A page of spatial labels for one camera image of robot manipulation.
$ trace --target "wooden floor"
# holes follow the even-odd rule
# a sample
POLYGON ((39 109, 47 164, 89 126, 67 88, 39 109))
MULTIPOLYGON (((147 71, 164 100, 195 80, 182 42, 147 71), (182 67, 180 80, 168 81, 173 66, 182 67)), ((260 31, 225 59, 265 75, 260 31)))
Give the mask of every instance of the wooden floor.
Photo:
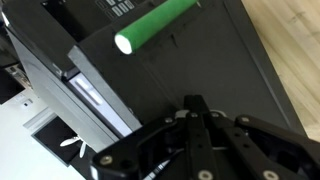
POLYGON ((242 0, 312 139, 320 141, 320 0, 242 0))

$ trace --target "green tube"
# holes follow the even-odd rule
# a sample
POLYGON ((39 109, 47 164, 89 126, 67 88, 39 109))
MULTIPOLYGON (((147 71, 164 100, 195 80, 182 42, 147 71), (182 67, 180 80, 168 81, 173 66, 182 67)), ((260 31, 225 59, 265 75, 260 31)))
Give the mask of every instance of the green tube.
POLYGON ((115 36, 118 48, 125 54, 131 54, 196 2, 167 0, 118 32, 115 36))

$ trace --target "black metal bracket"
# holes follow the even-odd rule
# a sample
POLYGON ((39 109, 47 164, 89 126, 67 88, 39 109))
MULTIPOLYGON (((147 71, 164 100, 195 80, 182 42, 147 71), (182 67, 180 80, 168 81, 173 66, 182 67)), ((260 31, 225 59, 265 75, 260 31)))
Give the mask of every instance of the black metal bracket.
POLYGON ((233 122, 201 96, 184 108, 98 153, 93 177, 143 179, 170 160, 155 179, 320 179, 318 142, 248 115, 233 122))

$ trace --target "bolt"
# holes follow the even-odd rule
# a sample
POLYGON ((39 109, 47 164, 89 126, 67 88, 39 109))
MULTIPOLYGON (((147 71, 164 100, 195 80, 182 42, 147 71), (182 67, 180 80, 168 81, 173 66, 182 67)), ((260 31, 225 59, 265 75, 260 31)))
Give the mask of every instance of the bolt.
POLYGON ((102 165, 109 165, 112 163, 112 157, 111 156, 103 156, 100 160, 100 164, 102 165))
POLYGON ((263 176, 266 178, 266 180, 279 180, 279 176, 277 173, 270 171, 270 170, 265 170, 263 171, 263 176))
POLYGON ((172 118, 166 118, 164 121, 165 121, 166 123, 172 123, 172 122, 173 122, 173 119, 172 119, 172 118))
POLYGON ((247 118, 247 117, 243 117, 243 118, 242 118, 242 121, 243 121, 243 122, 249 122, 249 121, 250 121, 250 119, 249 119, 249 118, 247 118))
POLYGON ((219 114, 218 113, 211 113, 211 116, 212 117, 219 117, 219 114))
POLYGON ((208 170, 201 170, 198 173, 198 178, 199 178, 199 180, 213 180, 213 175, 208 170))
POLYGON ((198 114, 197 113, 191 113, 191 117, 196 118, 196 117, 198 117, 198 114))

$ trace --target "green cylinder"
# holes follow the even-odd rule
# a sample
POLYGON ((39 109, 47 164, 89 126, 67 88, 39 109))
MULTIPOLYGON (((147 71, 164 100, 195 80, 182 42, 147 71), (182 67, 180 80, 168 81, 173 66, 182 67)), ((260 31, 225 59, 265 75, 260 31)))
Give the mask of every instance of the green cylinder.
POLYGON ((124 54, 131 54, 196 2, 197 0, 167 0, 118 32, 115 36, 118 48, 124 54))

